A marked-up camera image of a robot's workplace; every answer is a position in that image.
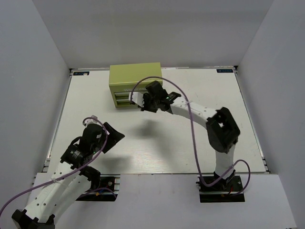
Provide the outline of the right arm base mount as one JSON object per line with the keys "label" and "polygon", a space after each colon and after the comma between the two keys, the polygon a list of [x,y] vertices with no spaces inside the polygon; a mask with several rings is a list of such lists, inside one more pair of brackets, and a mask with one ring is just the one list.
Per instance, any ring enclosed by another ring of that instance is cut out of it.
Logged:
{"label": "right arm base mount", "polygon": [[196,184],[199,188],[199,198],[201,203],[245,202],[244,193],[239,193],[243,189],[240,176],[235,176],[226,187],[222,187],[218,183],[212,187],[206,187],[200,184],[199,177]]}

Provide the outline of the green metal drawer box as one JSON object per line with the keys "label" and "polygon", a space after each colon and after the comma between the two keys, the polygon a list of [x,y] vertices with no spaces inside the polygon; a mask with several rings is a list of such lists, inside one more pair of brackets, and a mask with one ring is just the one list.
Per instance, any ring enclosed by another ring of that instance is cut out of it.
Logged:
{"label": "green metal drawer box", "polygon": [[135,63],[111,65],[109,71],[109,89],[116,108],[130,106],[129,93],[145,93],[146,85],[155,77],[162,77],[161,64]]}

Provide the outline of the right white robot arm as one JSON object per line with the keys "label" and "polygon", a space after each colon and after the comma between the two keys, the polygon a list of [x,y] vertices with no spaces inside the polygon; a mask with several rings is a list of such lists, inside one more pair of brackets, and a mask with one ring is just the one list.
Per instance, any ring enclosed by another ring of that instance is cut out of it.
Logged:
{"label": "right white robot arm", "polygon": [[227,190],[235,176],[233,158],[240,135],[240,129],[230,110],[226,107],[218,110],[203,107],[187,101],[179,93],[169,94],[158,81],[148,84],[146,90],[140,105],[142,111],[155,113],[160,109],[172,115],[192,119],[206,129],[210,146],[215,150],[215,185],[220,190]]}

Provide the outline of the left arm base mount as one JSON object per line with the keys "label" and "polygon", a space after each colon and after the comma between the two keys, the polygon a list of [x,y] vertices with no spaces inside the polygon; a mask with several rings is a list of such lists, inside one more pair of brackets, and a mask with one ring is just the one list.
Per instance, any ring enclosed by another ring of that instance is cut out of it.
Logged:
{"label": "left arm base mount", "polygon": [[77,201],[114,202],[119,194],[121,175],[101,175],[97,187],[82,194]]}

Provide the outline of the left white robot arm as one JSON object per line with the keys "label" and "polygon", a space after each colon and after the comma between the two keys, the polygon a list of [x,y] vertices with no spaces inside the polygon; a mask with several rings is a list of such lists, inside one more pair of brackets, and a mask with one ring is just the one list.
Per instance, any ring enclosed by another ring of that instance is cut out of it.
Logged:
{"label": "left white robot arm", "polygon": [[65,210],[78,198],[93,192],[114,190],[103,181],[100,171],[89,164],[100,153],[107,153],[125,135],[107,122],[84,122],[81,136],[73,139],[60,158],[48,184],[24,209],[16,210],[12,220],[19,229],[53,229]]}

